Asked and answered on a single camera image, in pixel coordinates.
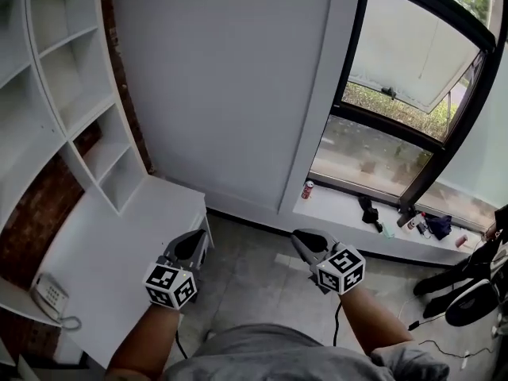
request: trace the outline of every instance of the landline phone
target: landline phone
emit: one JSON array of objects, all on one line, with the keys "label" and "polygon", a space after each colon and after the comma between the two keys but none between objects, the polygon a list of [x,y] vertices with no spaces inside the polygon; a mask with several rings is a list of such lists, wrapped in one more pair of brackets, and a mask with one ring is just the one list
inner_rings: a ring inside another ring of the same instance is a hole
[{"label": "landline phone", "polygon": [[[60,323],[62,329],[68,332],[81,329],[81,321],[76,316],[63,317],[69,297],[51,275],[40,274],[30,294],[37,306],[53,321]],[[75,321],[76,325],[66,327],[64,323],[68,321]]]}]

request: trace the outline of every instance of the soda can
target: soda can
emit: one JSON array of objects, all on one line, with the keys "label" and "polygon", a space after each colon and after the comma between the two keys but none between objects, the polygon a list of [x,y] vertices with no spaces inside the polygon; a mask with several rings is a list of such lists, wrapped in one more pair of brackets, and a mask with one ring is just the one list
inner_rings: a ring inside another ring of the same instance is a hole
[{"label": "soda can", "polygon": [[305,185],[303,186],[302,198],[308,199],[313,187],[314,187],[314,182],[312,182],[312,181],[305,182]]},{"label": "soda can", "polygon": [[464,234],[463,236],[460,236],[458,239],[455,240],[455,246],[459,248],[466,241],[468,241],[468,236]]}]

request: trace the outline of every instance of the forearm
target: forearm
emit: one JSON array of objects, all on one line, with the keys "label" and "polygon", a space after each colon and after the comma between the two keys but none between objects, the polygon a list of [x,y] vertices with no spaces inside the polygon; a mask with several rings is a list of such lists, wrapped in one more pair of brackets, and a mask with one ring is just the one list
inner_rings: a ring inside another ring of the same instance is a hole
[{"label": "forearm", "polygon": [[108,373],[134,371],[159,377],[178,330],[179,312],[151,305],[111,358]]},{"label": "forearm", "polygon": [[340,298],[352,331],[366,354],[375,348],[413,340],[404,324],[361,285]]}]

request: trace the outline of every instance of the window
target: window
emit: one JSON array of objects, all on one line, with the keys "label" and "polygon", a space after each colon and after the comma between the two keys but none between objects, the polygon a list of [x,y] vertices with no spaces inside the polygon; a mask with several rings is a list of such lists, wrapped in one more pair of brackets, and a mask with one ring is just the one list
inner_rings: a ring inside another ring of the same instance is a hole
[{"label": "window", "polygon": [[479,48],[407,0],[368,0],[349,82],[431,113]]},{"label": "window", "polygon": [[482,113],[453,160],[418,200],[420,207],[437,210],[488,227],[494,212],[508,203],[506,84],[508,47]]},{"label": "window", "polygon": [[[491,128],[502,128],[495,120],[503,117],[492,116],[490,108],[504,111],[506,83],[486,100],[502,57],[497,40],[506,39],[508,9],[504,0],[470,3],[359,0],[311,179],[403,209],[417,205],[451,214],[473,229],[490,225],[494,211],[508,202],[508,190],[502,202],[493,200],[493,188],[504,186],[489,175],[495,162],[486,162],[508,147],[508,139],[502,141],[506,134],[499,130],[499,139],[482,152],[474,137],[486,128],[481,120],[487,115]],[[508,168],[495,176],[507,175]]]},{"label": "window", "polygon": [[400,196],[431,155],[366,125],[330,116],[311,170]]}]

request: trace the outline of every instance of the window frame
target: window frame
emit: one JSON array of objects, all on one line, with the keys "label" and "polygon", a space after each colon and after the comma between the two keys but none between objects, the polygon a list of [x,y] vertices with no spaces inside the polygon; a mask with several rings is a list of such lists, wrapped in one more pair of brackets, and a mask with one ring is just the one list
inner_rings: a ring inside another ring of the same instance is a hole
[{"label": "window frame", "polygon": [[[479,48],[478,76],[474,81],[469,83],[464,98],[456,111],[456,116],[450,123],[447,136],[441,142],[399,121],[342,101],[356,54],[356,47],[360,39],[368,3],[368,0],[358,0],[348,51],[344,59],[344,66],[329,114],[390,134],[429,151],[433,155],[400,197],[313,171],[310,171],[308,175],[309,179],[312,179],[319,185],[354,195],[366,194],[375,200],[397,206],[401,211],[405,211],[418,203],[419,198],[430,188],[452,160],[475,124],[497,75],[508,32],[508,0],[502,0],[502,19],[497,39],[479,19],[455,0],[408,1],[422,7],[448,23]],[[445,215],[443,212],[430,209],[426,206],[418,205],[417,208],[437,216]],[[460,217],[452,217],[452,220],[455,224],[468,229],[475,231],[482,231],[483,229],[478,224],[466,221]]]}]

